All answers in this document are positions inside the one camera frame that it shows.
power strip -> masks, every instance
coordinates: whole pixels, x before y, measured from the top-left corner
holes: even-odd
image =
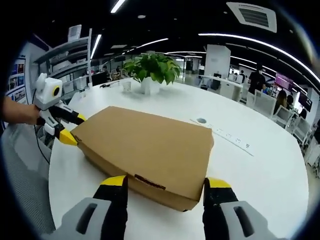
[[[214,127],[212,124],[206,122],[206,123],[200,123],[196,119],[190,119],[192,122],[198,124],[199,126],[203,126],[205,128],[212,129],[212,131],[219,135],[220,137],[224,138],[225,140],[229,141],[230,143],[236,145],[238,148],[241,148],[251,156],[254,156],[253,147],[251,144],[241,140],[240,137],[233,136],[231,133],[223,130],[219,127]]]

ceiling air vent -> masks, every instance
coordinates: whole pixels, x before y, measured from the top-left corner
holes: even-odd
[[[227,2],[226,4],[241,24],[269,30],[273,33],[277,32],[275,11],[241,2]]]

potted plant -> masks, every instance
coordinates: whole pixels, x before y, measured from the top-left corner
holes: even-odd
[[[144,53],[125,62],[124,69],[141,83],[141,92],[146,95],[159,92],[160,84],[168,85],[180,75],[180,67],[171,58],[158,53]]]

white desk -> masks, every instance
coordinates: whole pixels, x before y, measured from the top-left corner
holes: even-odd
[[[132,89],[139,88],[133,80]],[[90,117],[107,106],[118,106],[192,123],[204,118],[254,145],[251,156],[214,135],[207,176],[231,184],[239,200],[247,201],[268,220],[277,237],[291,237],[305,219],[308,179],[297,141],[280,126],[254,110],[200,88],[174,83],[159,94],[122,93],[122,86],[94,86],[85,97],[75,94],[70,106]],[[65,124],[71,130],[73,124]],[[55,140],[49,169],[49,196],[53,220],[85,197],[92,197],[105,175],[87,162],[77,147]],[[129,192],[127,240],[204,240],[203,203],[178,212]]]
[[[242,84],[239,84],[237,82],[230,81],[227,79],[223,79],[220,77],[216,77],[216,76],[207,76],[207,75],[199,75],[199,76],[203,77],[203,78],[214,79],[214,80],[220,81],[221,87],[219,90],[219,94],[221,96],[224,96],[228,99],[232,99],[236,102],[238,102],[240,100],[241,91],[243,88]]]

black cable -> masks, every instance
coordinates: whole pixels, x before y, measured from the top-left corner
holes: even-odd
[[[34,100],[35,100],[36,91],[37,91],[37,90],[34,90],[34,93],[33,93],[32,104],[34,103]],[[44,153],[42,152],[42,150],[41,150],[41,148],[40,148],[39,139],[38,139],[37,131],[36,131],[36,126],[33,125],[33,128],[34,128],[34,134],[35,134],[36,144],[38,145],[38,148],[39,148],[39,150],[40,150],[40,153],[42,154],[42,156],[44,157],[44,159],[46,160],[46,162],[50,165],[50,162],[48,161],[48,159],[46,158],[46,156],[44,155]]]

